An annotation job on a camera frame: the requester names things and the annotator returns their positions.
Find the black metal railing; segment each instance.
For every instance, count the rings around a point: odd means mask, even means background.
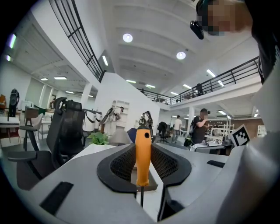
[[[72,45],[93,73],[101,82],[104,70],[101,68],[84,31],[74,0],[49,0],[52,9]]]
[[[227,72],[196,85],[192,89],[180,93],[178,96],[172,97],[171,105],[234,85],[240,82],[240,80],[243,81],[245,78],[258,74],[258,58],[253,58]]]
[[[142,90],[142,89],[138,89],[138,90],[140,90],[141,93],[143,93],[145,96],[150,98],[152,101],[164,103],[166,105],[171,105],[171,97],[169,97],[169,96],[164,96],[159,93],[154,93],[154,92]]]

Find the orange screwdriver handle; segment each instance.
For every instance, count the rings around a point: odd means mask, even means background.
[[[136,133],[136,185],[145,187],[149,185],[149,166],[151,162],[151,133],[147,127],[140,126]]]

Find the black t-shirt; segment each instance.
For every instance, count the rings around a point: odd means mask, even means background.
[[[194,143],[194,144],[202,143],[202,141],[204,139],[206,127],[202,126],[201,128],[199,128],[196,125],[196,123],[202,122],[202,121],[203,121],[203,119],[200,116],[196,116],[193,120],[194,130],[193,130],[193,133],[192,133],[192,143]]]
[[[280,63],[279,10],[276,2],[245,0],[253,18],[252,36],[259,46],[262,82],[267,79],[276,64]]]

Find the green plant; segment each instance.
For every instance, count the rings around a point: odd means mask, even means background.
[[[108,136],[101,132],[92,133],[88,138],[91,138],[90,144],[106,145],[108,144]]]

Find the round ceiling light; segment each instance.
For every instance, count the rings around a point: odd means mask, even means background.
[[[124,40],[125,42],[127,42],[127,43],[130,43],[130,42],[132,42],[132,40],[133,40],[132,35],[129,34],[129,33],[126,33],[122,38],[123,38],[123,40]]]
[[[184,52],[179,52],[179,53],[177,54],[177,58],[178,58],[179,60],[183,60],[185,57],[186,57],[186,54],[185,54]]]

